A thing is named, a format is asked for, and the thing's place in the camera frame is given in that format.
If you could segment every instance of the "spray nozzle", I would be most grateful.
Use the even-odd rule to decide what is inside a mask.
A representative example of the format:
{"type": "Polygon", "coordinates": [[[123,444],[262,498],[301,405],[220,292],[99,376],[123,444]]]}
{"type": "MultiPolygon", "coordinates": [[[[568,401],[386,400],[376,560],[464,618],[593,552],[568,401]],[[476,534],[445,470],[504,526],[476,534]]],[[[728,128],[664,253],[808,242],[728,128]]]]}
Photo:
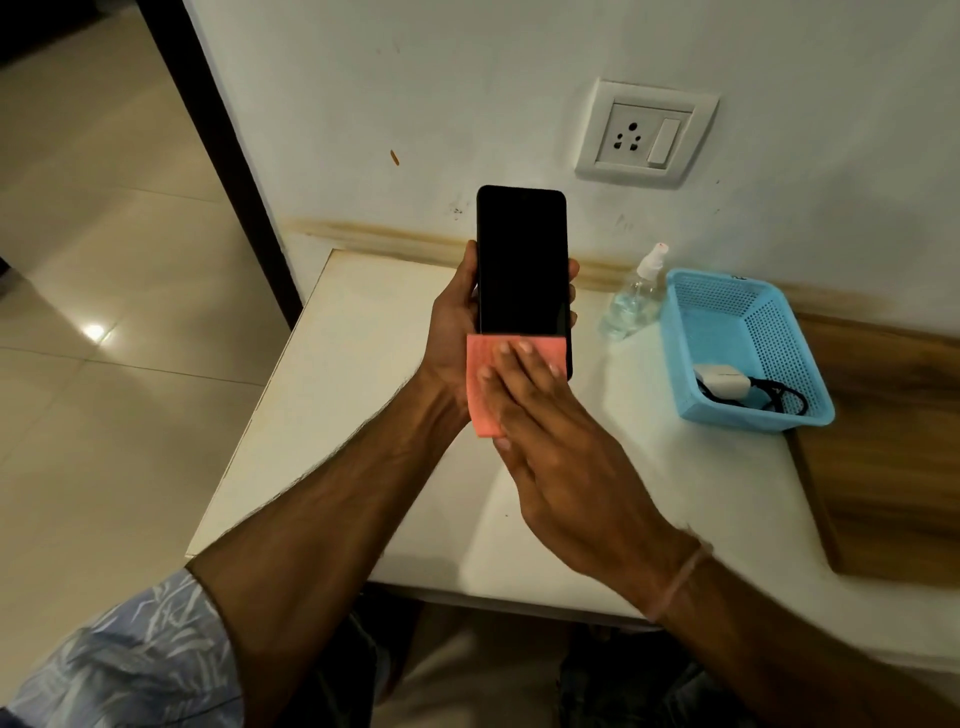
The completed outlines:
{"type": "Polygon", "coordinates": [[[663,259],[670,250],[666,243],[657,243],[654,249],[650,251],[636,266],[636,274],[642,279],[656,280],[657,274],[663,267],[663,259]]]}

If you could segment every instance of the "wooden board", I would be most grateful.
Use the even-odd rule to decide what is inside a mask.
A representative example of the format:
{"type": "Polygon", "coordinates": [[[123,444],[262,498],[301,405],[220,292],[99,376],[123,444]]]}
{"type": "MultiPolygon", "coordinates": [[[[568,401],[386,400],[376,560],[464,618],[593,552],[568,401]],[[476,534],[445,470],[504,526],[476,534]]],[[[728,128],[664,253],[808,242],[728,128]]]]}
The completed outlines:
{"type": "Polygon", "coordinates": [[[787,440],[833,570],[960,587],[960,341],[798,320],[836,420],[787,440]]]}

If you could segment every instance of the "person's right arm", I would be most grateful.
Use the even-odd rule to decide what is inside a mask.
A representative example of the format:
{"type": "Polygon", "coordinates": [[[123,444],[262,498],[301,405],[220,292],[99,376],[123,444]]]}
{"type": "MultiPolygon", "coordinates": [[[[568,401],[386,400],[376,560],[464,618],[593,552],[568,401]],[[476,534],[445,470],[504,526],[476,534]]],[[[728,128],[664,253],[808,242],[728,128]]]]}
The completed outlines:
{"type": "MultiPolygon", "coordinates": [[[[531,530],[643,613],[699,548],[657,511],[623,448],[525,342],[481,372],[507,437],[494,442],[531,530]]],[[[792,615],[713,559],[660,623],[777,726],[957,726],[960,709],[792,615]]]]}

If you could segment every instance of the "smartphone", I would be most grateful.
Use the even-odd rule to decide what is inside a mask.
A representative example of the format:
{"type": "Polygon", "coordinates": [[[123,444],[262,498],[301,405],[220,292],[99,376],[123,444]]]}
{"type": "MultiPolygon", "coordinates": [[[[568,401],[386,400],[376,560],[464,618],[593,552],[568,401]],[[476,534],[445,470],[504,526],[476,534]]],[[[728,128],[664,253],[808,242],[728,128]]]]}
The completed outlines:
{"type": "Polygon", "coordinates": [[[573,376],[563,192],[481,187],[477,263],[479,333],[565,336],[573,376]]]}

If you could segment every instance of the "transparent spray bottle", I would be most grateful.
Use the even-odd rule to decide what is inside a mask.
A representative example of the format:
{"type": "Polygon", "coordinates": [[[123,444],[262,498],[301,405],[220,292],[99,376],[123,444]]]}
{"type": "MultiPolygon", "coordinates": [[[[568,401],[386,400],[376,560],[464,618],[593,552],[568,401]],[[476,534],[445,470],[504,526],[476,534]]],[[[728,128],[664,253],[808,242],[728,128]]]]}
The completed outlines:
{"type": "Polygon", "coordinates": [[[600,320],[600,332],[607,338],[621,341],[657,320],[657,276],[668,250],[665,243],[657,243],[624,281],[600,320]]]}

